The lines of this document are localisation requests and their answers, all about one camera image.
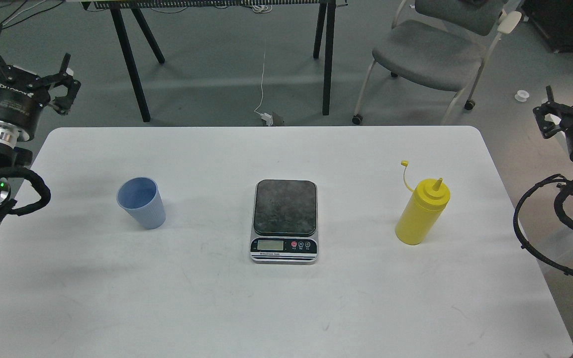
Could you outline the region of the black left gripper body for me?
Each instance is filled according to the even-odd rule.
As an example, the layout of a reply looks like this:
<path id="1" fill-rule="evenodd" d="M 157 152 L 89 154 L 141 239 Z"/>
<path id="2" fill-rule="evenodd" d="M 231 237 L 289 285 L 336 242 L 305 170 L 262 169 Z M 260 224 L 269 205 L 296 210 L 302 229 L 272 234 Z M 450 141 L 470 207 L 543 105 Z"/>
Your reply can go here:
<path id="1" fill-rule="evenodd" d="M 0 142 L 34 139 L 43 109 L 50 102 L 51 84 L 31 71 L 12 66 L 13 82 L 0 77 Z"/>

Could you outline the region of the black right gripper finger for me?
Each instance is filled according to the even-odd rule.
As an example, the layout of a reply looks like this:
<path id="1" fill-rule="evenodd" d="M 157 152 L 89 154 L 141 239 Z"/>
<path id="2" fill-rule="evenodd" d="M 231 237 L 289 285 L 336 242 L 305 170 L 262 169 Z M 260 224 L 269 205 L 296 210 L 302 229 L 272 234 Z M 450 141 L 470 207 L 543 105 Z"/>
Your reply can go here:
<path id="1" fill-rule="evenodd" d="M 555 102 L 551 86 L 545 89 L 547 99 L 533 109 L 533 114 L 541 135 L 547 140 L 558 132 L 565 132 L 573 123 L 573 107 Z"/>

